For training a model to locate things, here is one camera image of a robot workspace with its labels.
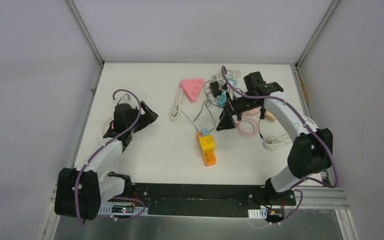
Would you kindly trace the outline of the teal power strip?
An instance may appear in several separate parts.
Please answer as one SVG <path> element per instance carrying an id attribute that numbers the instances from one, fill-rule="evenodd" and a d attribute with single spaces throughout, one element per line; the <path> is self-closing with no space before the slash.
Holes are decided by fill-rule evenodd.
<path id="1" fill-rule="evenodd" d="M 226 95 L 226 92 L 222 92 L 221 95 L 219 96 L 219 99 L 218 99 L 218 102 L 217 102 L 217 106 L 218 107 L 223 107 L 223 105 L 226 103 L 227 101 L 227 95 Z"/>

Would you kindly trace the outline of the light blue plug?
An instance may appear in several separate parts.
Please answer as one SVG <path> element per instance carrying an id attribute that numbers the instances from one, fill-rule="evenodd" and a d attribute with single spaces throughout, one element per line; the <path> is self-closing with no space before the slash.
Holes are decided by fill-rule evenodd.
<path id="1" fill-rule="evenodd" d="M 206 136 L 209 136 L 209 135 L 210 135 L 210 132 L 209 132 L 209 130 L 207 128 L 203 128 L 201 130 L 201 136 L 202 137 L 206 137 Z"/>

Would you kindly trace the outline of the yellow plug adapter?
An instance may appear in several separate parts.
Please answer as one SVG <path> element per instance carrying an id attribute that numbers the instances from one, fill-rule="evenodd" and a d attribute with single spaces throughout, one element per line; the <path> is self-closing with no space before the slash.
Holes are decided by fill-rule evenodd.
<path id="1" fill-rule="evenodd" d="M 216 150 L 216 142 L 212 135 L 199 136 L 197 142 L 203 155 L 213 153 Z"/>

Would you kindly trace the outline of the black power adapter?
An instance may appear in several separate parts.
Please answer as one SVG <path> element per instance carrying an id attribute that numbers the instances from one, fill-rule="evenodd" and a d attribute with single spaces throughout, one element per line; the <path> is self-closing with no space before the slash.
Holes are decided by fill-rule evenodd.
<path id="1" fill-rule="evenodd" d="M 220 90 L 220 84 L 218 81 L 211 81 L 209 83 L 209 89 L 214 98 L 217 98 L 222 94 L 222 90 Z"/>

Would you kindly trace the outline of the orange power strip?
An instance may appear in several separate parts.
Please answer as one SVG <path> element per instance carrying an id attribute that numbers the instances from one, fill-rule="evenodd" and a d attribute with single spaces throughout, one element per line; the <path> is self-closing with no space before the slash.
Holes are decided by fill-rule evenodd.
<path id="1" fill-rule="evenodd" d="M 201 136 L 201 132 L 198 132 L 196 134 L 197 144 L 198 144 L 198 137 L 199 136 Z M 206 167 L 214 166 L 217 163 L 217 159 L 216 159 L 216 155 L 215 155 L 216 150 L 214 152 L 209 153 L 209 154 L 202 154 L 200 147 L 199 147 L 199 150 L 200 150 L 200 153 L 202 155 L 202 158 L 203 158 L 203 161 L 204 161 L 204 164 Z"/>

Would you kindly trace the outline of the pink triangular power strip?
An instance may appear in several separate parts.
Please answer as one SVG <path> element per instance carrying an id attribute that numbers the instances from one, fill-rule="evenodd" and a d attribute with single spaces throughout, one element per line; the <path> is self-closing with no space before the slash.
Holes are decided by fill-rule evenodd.
<path id="1" fill-rule="evenodd" d="M 195 103 L 204 87 L 205 80 L 203 78 L 184 79 L 179 83 L 184 96 L 190 103 Z"/>

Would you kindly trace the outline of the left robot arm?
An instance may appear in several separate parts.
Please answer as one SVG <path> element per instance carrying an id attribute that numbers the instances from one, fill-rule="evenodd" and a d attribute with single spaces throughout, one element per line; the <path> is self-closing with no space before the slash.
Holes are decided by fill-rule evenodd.
<path id="1" fill-rule="evenodd" d="M 144 101 L 140 102 L 140 108 L 129 103 L 117 104 L 99 152 L 93 153 L 91 160 L 59 172 L 54 212 L 82 221 L 93 220 L 103 203 L 114 198 L 123 203 L 129 201 L 134 193 L 131 177 L 116 173 L 110 167 L 121 159 L 133 134 L 154 123 L 158 117 Z"/>

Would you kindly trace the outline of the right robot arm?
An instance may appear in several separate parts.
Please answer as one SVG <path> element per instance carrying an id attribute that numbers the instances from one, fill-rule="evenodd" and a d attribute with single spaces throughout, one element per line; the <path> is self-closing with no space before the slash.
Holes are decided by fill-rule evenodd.
<path id="1" fill-rule="evenodd" d="M 305 179 L 312 180 L 313 174 L 333 167 L 333 134 L 304 118 L 287 99 L 284 89 L 277 82 L 264 81 L 259 71 L 247 74 L 243 80 L 246 92 L 239 91 L 237 98 L 226 96 L 216 130 L 234 129 L 235 120 L 257 107 L 274 115 L 292 141 L 286 167 L 266 180 L 261 193 L 265 202 L 276 205 Z"/>

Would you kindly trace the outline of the beige plug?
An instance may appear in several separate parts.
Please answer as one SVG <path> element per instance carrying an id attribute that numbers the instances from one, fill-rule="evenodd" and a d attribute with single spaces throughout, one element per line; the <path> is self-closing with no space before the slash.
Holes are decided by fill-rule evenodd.
<path id="1" fill-rule="evenodd" d="M 266 111 L 264 113 L 264 117 L 268 120 L 270 120 L 271 122 L 275 122 L 277 120 L 277 118 L 269 111 Z"/>

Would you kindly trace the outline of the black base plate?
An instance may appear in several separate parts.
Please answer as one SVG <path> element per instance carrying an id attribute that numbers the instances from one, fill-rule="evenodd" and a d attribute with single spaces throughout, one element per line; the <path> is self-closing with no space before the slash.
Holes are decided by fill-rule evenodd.
<path id="1" fill-rule="evenodd" d="M 295 194 L 269 193 L 263 185 L 135 183 L 129 195 L 110 199 L 119 216 L 141 214 L 182 217 L 248 218 L 264 207 L 278 209 L 297 203 Z"/>

